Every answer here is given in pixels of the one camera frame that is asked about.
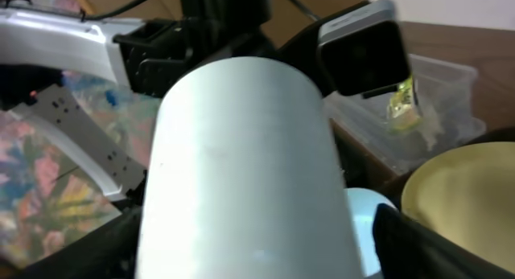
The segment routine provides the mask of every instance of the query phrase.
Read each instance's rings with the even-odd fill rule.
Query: white plastic part
[[[373,221],[377,206],[385,203],[394,207],[384,195],[376,191],[359,187],[345,189],[348,206],[351,210],[354,232],[360,246],[361,267],[367,278],[382,278],[381,264],[376,254],[376,243],[373,238]]]
[[[165,96],[137,278],[362,278],[316,86],[271,59],[217,61]]]
[[[341,39],[366,27],[385,21],[395,22],[395,5],[393,2],[390,0],[372,2],[322,25],[319,30],[319,44]]]
[[[129,86],[117,34],[144,23],[134,18],[81,22],[55,14],[0,8],[0,64],[74,70]]]
[[[64,87],[51,86],[36,96],[33,105],[24,103],[10,112],[29,122],[102,189],[110,201],[126,197],[145,178],[145,168],[128,157],[76,103]]]

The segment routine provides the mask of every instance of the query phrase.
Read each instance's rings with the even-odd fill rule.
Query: colorful fabric
[[[91,76],[64,83],[90,117],[148,166],[159,100]],[[94,181],[37,129],[0,113],[0,254],[19,268],[119,215]]]

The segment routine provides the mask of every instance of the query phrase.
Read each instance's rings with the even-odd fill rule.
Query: white wall
[[[515,30],[515,0],[394,1],[402,21]]]

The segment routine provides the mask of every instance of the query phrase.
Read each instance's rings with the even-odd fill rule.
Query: wooden table
[[[402,31],[408,52],[478,70],[472,108],[474,116],[486,122],[488,131],[515,126],[515,31],[423,23],[403,23]],[[389,195],[402,191],[406,177],[397,177],[344,130],[334,127],[342,139],[365,154],[369,187],[388,190],[384,192]]]

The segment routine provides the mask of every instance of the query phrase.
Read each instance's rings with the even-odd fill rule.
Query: light blue object
[[[345,190],[348,198],[348,207],[351,211],[356,241],[360,247],[361,268],[366,278],[382,278],[381,265],[376,254],[376,245],[373,239],[373,220],[376,216],[377,206],[385,203],[395,207],[384,195],[364,188],[348,188]]]

